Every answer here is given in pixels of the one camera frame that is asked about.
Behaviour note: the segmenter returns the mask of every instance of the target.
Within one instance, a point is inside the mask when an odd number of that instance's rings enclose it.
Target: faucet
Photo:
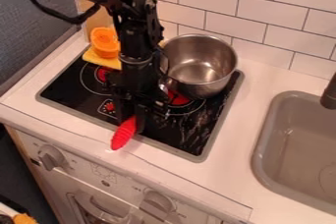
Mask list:
[[[330,110],[336,110],[336,73],[321,96],[321,105]]]

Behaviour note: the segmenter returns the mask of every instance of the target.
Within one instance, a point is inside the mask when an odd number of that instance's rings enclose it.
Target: red knob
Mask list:
[[[107,111],[114,111],[114,104],[112,102],[109,102],[105,105],[105,109]]]

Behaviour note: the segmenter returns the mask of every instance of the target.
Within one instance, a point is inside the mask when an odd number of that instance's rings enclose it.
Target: toy stove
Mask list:
[[[117,125],[113,100],[104,86],[109,71],[79,57],[40,93],[40,100],[93,123]],[[243,74],[235,72],[223,91],[205,100],[188,100],[169,91],[169,117],[153,113],[147,118],[141,137],[135,139],[191,161],[204,160],[242,79]]]

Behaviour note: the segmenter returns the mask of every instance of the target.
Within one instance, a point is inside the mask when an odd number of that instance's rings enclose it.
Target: oven knob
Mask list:
[[[43,145],[37,154],[39,160],[47,171],[51,171],[56,167],[63,167],[66,163],[66,159],[62,152],[49,144]]]
[[[112,102],[109,102],[105,105],[105,108],[108,112],[114,111],[114,104]]]
[[[174,210],[172,201],[158,192],[150,191],[145,194],[140,209],[161,221],[165,221],[168,214]]]

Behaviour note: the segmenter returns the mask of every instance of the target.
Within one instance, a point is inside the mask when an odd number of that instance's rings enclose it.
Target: gray wall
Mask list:
[[[77,13],[74,0],[39,1],[69,16]],[[0,95],[50,53],[56,40],[60,44],[75,30],[44,15],[29,0],[0,0]]]

